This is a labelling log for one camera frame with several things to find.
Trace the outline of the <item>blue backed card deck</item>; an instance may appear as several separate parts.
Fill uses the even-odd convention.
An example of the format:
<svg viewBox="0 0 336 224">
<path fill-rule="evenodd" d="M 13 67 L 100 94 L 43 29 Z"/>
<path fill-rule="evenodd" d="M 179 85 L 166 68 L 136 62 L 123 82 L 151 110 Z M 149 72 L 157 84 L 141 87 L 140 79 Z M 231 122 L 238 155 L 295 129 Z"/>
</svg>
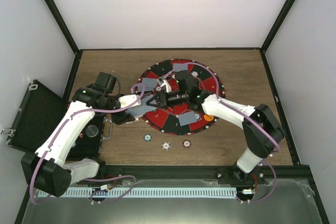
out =
<svg viewBox="0 0 336 224">
<path fill-rule="evenodd" d="M 144 114 L 154 111 L 155 107 L 149 106 L 146 104 L 146 102 L 141 102 L 140 105 L 137 105 L 135 107 L 128 108 L 125 113 L 130 114 L 132 117 L 139 118 L 142 117 Z"/>
</svg>

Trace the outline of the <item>dealt card seat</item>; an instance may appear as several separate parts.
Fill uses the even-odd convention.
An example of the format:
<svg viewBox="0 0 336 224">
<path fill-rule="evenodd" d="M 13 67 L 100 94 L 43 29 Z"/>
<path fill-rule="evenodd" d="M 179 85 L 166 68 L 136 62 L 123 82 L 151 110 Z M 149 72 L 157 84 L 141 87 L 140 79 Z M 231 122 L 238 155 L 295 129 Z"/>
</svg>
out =
<svg viewBox="0 0 336 224">
<path fill-rule="evenodd" d="M 173 63 L 173 72 L 188 70 L 188 63 Z"/>
<path fill-rule="evenodd" d="M 157 86 L 157 79 L 155 78 L 142 78 L 141 83 L 144 85 L 145 91 L 154 90 Z"/>
<path fill-rule="evenodd" d="M 189 125 L 198 121 L 196 113 L 194 111 L 189 111 L 178 115 L 178 120 L 180 126 Z"/>
</svg>

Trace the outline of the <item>green blue 50 chip stack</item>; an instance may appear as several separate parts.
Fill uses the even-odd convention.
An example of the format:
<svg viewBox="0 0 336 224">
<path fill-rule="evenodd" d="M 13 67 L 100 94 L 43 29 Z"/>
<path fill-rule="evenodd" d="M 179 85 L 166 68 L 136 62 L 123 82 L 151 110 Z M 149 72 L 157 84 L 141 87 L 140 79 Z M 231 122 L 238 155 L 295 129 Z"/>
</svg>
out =
<svg viewBox="0 0 336 224">
<path fill-rule="evenodd" d="M 146 134 L 146 135 L 144 136 L 144 140 L 145 140 L 146 142 L 151 141 L 151 140 L 152 140 L 152 135 L 151 135 L 151 134 Z"/>
</svg>

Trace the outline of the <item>dealt card bottom seat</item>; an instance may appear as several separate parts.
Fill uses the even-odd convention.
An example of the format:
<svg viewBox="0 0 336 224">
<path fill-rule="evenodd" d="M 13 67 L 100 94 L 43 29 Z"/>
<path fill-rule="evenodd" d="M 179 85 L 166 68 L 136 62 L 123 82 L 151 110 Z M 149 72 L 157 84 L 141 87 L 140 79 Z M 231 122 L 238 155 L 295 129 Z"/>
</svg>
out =
<svg viewBox="0 0 336 224">
<path fill-rule="evenodd" d="M 178 120 L 180 126 L 189 125 L 198 121 L 196 113 L 194 111 L 189 111 L 178 115 Z"/>
</svg>

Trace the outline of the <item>dealt card top seat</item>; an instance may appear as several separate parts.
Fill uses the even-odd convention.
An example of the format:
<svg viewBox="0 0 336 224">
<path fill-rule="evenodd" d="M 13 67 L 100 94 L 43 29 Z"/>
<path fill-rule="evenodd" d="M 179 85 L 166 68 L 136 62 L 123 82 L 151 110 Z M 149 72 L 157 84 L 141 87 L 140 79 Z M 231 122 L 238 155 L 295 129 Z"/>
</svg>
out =
<svg viewBox="0 0 336 224">
<path fill-rule="evenodd" d="M 173 72 L 188 70 L 188 63 L 173 63 Z"/>
</svg>

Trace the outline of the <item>orange blue 10 chip stack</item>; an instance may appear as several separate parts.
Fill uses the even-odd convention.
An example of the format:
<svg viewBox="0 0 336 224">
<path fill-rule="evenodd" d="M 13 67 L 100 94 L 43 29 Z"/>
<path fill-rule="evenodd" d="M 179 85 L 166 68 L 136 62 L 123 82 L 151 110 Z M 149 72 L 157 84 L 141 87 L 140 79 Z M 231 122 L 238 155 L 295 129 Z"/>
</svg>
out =
<svg viewBox="0 0 336 224">
<path fill-rule="evenodd" d="M 167 150 L 169 150 L 170 148 L 171 148 L 171 145 L 170 145 L 169 142 L 164 142 L 164 143 L 162 143 L 162 149 L 163 149 L 163 150 L 167 151 Z"/>
</svg>

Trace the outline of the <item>orange dealer button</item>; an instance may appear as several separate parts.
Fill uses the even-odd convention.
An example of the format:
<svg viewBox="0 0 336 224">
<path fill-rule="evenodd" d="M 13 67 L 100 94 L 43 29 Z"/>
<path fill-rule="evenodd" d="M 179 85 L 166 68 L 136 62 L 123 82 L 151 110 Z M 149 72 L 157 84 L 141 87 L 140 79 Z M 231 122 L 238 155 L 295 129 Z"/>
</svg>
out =
<svg viewBox="0 0 336 224">
<path fill-rule="evenodd" d="M 214 119 L 213 115 L 204 114 L 204 120 L 210 122 Z"/>
</svg>

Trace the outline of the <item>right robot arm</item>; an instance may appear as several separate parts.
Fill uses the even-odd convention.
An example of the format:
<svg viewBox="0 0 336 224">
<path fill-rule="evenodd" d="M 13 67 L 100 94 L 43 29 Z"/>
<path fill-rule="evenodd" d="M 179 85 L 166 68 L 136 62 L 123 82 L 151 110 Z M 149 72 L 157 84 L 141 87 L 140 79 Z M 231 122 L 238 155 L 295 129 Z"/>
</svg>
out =
<svg viewBox="0 0 336 224">
<path fill-rule="evenodd" d="M 208 90 L 199 91 L 197 94 L 160 91 L 146 104 L 166 109 L 184 102 L 195 112 L 212 115 L 243 130 L 247 148 L 232 168 L 233 177 L 238 183 L 248 182 L 252 171 L 261 161 L 274 152 L 280 152 L 279 143 L 285 138 L 285 133 L 272 110 L 265 104 L 242 105 Z"/>
</svg>

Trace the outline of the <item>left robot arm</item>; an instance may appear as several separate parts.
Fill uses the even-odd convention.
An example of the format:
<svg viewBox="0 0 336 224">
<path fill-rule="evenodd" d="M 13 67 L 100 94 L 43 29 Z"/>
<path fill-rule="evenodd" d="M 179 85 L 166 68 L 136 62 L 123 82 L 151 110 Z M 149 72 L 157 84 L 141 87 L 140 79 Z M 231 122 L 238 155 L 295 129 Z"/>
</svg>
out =
<svg viewBox="0 0 336 224">
<path fill-rule="evenodd" d="M 84 158 L 66 164 L 66 158 L 82 130 L 93 119 L 95 113 L 119 113 L 141 103 L 136 94 L 109 96 L 103 88 L 80 88 L 73 96 L 69 109 L 51 136 L 34 154 L 25 154 L 21 164 L 29 185 L 29 196 L 33 204 L 39 205 L 35 190 L 49 196 L 62 196 L 74 183 L 81 181 L 102 184 L 107 170 L 101 162 Z"/>
</svg>

